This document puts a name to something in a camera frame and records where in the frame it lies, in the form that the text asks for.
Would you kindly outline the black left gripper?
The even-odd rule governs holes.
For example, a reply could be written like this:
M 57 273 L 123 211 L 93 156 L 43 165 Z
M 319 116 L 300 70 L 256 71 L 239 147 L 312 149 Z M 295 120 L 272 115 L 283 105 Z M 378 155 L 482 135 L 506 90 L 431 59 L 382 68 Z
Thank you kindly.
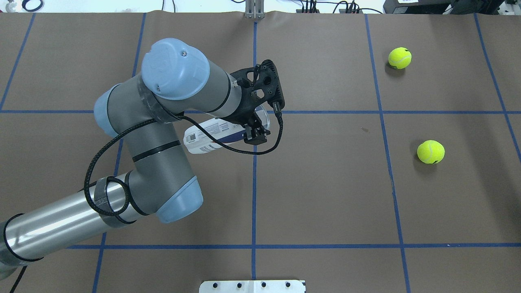
M 243 141 L 250 145 L 260 145 L 267 142 L 270 130 L 264 128 L 262 119 L 256 114 L 256 108 L 265 102 L 253 88 L 242 88 L 238 107 L 228 116 L 233 124 L 245 126 Z

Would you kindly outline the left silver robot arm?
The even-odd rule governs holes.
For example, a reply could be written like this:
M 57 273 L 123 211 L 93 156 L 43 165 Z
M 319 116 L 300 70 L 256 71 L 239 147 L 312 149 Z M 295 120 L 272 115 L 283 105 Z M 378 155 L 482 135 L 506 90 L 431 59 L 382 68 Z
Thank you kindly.
M 112 139 L 91 160 L 75 194 L 1 224 L 1 278 L 48 254 L 155 214 L 178 221 L 203 203 L 201 188 L 172 124 L 194 109 L 267 141 L 256 108 L 268 103 L 283 125 L 285 102 L 273 61 L 233 73 L 174 38 L 157 41 L 141 72 L 98 98 L 94 116 Z

